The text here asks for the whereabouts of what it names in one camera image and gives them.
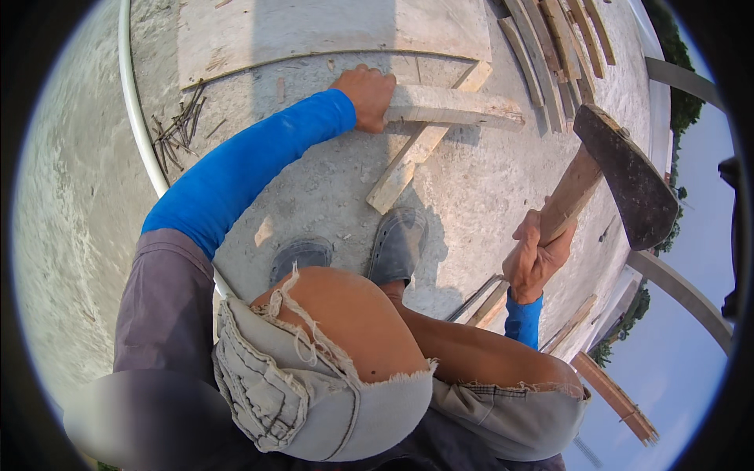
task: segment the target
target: blue sleeve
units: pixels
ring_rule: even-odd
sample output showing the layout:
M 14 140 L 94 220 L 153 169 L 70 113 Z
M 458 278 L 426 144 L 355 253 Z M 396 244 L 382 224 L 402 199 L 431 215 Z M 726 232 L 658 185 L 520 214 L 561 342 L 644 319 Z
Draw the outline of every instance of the blue sleeve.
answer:
M 518 340 L 524 345 L 537 350 L 539 345 L 539 314 L 542 312 L 542 296 L 531 304 L 518 304 L 510 296 L 505 307 L 508 309 L 508 318 L 505 320 L 505 336 Z
M 233 224 L 286 165 L 355 125 L 353 103 L 336 89 L 275 113 L 219 145 L 179 178 L 146 216 L 142 234 L 176 229 L 212 260 Z

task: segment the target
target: shoe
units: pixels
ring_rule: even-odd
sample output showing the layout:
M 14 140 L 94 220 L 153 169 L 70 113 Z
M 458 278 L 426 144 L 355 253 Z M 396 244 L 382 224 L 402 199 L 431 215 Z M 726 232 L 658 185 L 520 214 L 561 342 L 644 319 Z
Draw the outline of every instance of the shoe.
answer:
M 306 267 L 329 267 L 333 261 L 333 245 L 324 237 L 299 239 L 277 252 L 270 270 L 270 288 L 277 285 L 293 271 L 298 261 L 299 270 Z
M 428 235 L 427 219 L 413 208 L 388 211 L 377 227 L 367 277 L 377 286 L 395 280 L 403 280 L 408 286 L 427 245 Z

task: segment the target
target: hammer head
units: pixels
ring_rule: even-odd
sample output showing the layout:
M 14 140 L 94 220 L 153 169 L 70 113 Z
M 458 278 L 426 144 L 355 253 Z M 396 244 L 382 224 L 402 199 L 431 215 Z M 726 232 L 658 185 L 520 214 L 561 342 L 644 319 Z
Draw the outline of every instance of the hammer head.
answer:
M 579 107 L 573 130 L 602 169 L 631 249 L 650 249 L 665 240 L 678 200 L 639 146 L 595 105 Z

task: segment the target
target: concrete slab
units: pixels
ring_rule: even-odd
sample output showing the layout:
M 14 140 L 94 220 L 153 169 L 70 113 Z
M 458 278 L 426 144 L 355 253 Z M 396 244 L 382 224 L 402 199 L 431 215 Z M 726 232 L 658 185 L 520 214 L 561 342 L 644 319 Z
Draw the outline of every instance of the concrete slab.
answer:
M 132 48 L 144 115 L 178 112 L 178 2 L 137 0 Z M 14 213 L 14 273 L 29 349 L 44 385 L 61 405 L 81 385 L 110 372 L 118 302 L 143 218 L 155 202 L 130 133 L 118 75 L 116 0 L 103 0 L 67 45 L 29 128 Z M 497 17 L 486 2 L 494 72 L 481 90 L 516 100 L 527 125 L 520 133 L 453 127 L 398 203 L 430 221 L 425 256 L 406 293 L 413 309 L 444 318 L 493 273 L 513 248 L 510 235 L 530 207 L 540 207 L 578 148 L 573 134 L 547 132 Z M 596 102 L 648 145 L 648 85 L 630 7 L 601 11 L 618 64 L 596 81 Z M 272 63 L 207 86 L 195 145 L 206 154 L 270 114 L 325 89 L 358 63 L 394 71 L 402 84 L 450 87 L 470 61 L 421 54 L 332 54 Z M 277 102 L 284 77 L 285 99 Z M 207 133 L 227 121 L 209 139 Z M 280 244 L 318 234 L 335 247 L 333 265 L 363 273 L 379 214 L 366 202 L 415 124 L 385 133 L 347 133 L 310 149 L 287 167 L 242 215 L 217 253 L 239 296 L 265 291 Z M 179 154 L 190 167 L 196 158 Z M 171 170 L 175 181 L 177 170 Z M 547 286 L 540 339 L 551 337 L 592 293 L 606 302 L 628 251 L 620 231 L 599 243 L 617 214 L 606 185 L 584 211 L 572 258 Z M 493 329 L 502 332 L 503 317 Z M 582 343 L 589 332 L 576 332 Z M 564 346 L 570 359 L 581 346 Z

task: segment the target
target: right hand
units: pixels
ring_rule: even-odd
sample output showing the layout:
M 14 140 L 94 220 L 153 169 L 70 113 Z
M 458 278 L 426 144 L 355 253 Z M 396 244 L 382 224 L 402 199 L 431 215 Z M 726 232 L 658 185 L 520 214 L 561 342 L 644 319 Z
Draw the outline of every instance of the right hand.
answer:
M 337 88 L 351 99 L 356 109 L 356 129 L 379 134 L 385 128 L 385 112 L 395 90 L 395 75 L 385 76 L 376 68 L 359 64 L 344 70 L 330 88 Z
M 549 245 L 539 247 L 541 214 L 537 210 L 526 213 L 513 233 L 519 242 L 503 261 L 503 275 L 510 283 L 510 296 L 516 303 L 531 304 L 542 296 L 544 285 L 571 255 L 576 224 L 568 226 Z

